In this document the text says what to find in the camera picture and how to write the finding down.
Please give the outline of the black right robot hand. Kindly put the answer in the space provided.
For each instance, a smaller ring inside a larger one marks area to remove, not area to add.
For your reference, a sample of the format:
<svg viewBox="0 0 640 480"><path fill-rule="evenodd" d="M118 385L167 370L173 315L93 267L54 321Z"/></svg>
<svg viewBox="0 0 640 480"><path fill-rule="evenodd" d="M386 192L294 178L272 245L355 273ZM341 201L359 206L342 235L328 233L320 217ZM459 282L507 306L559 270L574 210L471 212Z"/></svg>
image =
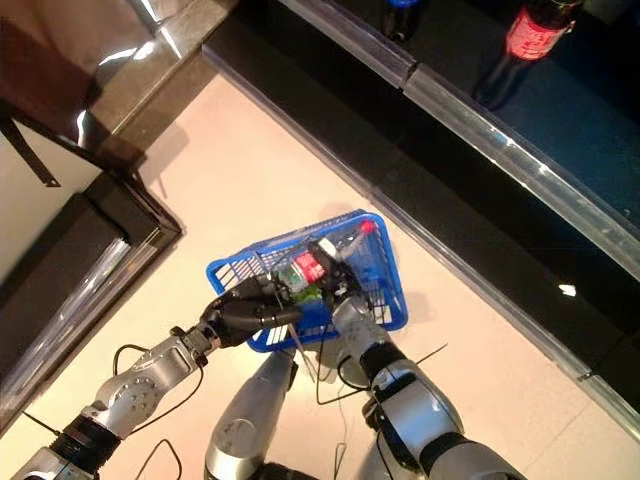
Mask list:
<svg viewBox="0 0 640 480"><path fill-rule="evenodd" d="M333 312L342 302L362 293L361 284L340 251L327 239L310 242L308 251L323 273L313 282L326 307Z"/></svg>

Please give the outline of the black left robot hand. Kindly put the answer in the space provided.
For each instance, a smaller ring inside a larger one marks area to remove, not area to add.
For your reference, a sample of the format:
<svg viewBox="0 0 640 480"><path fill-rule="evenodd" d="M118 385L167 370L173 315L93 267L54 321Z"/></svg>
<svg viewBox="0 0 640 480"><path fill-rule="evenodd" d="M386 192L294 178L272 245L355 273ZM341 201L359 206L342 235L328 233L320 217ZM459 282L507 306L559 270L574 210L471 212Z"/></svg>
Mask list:
<svg viewBox="0 0 640 480"><path fill-rule="evenodd" d="M301 320L303 311L277 274L259 274L214 299L198 326L216 348L239 346L255 333Z"/></svg>

